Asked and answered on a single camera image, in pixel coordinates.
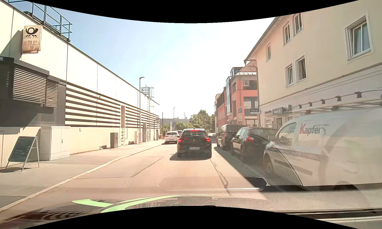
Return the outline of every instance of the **van roof rack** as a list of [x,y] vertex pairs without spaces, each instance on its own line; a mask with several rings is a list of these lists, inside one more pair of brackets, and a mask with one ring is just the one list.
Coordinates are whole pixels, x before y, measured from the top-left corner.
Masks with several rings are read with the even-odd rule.
[[[381,92],[380,96],[373,95],[368,97],[368,99],[363,97],[364,93],[374,92],[374,94]],[[355,99],[343,101],[343,97],[356,96]],[[372,89],[366,91],[357,91],[355,93],[350,93],[346,95],[338,95],[328,99],[320,99],[313,102],[308,102],[304,104],[298,104],[296,106],[289,105],[288,113],[295,114],[305,114],[310,113],[322,113],[322,112],[331,112],[335,110],[350,110],[350,109],[359,109],[359,108],[369,108],[375,106],[382,106],[382,89]]]

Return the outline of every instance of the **post horn sign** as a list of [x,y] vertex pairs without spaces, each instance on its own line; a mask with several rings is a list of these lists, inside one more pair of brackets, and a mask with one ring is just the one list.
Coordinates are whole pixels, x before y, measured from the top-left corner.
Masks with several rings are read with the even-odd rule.
[[38,53],[41,51],[41,25],[24,26],[23,53]]

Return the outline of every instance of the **black car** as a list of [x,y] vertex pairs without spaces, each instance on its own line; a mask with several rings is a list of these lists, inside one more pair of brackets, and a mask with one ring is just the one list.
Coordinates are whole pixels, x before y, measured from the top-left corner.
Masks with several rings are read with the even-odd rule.
[[212,156],[212,142],[204,129],[184,129],[178,139],[177,155],[204,154]]
[[232,150],[232,138],[240,128],[246,125],[241,124],[225,124],[219,129],[217,147],[223,147],[226,150]]
[[277,130],[272,128],[243,127],[232,138],[233,150],[240,160],[257,163],[276,134]]

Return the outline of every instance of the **car rear window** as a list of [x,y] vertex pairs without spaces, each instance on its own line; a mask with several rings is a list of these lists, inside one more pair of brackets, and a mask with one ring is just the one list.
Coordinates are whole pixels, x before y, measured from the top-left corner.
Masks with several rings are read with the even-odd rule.
[[240,128],[244,127],[243,125],[229,125],[226,127],[226,132],[227,133],[237,133]]
[[271,129],[250,129],[249,132],[251,134],[262,137],[267,140],[269,138],[274,138],[275,135],[277,134],[277,130],[271,130]]
[[192,135],[206,136],[207,133],[204,130],[185,130],[181,136],[192,136]]

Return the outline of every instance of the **sky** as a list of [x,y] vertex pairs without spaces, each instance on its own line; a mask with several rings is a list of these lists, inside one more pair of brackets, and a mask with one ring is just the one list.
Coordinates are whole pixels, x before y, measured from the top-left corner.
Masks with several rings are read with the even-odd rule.
[[[27,2],[13,5],[31,9]],[[141,86],[154,87],[164,118],[190,118],[200,109],[213,114],[230,70],[244,66],[274,19],[177,24],[56,10],[72,23],[72,45],[136,88],[144,77]]]

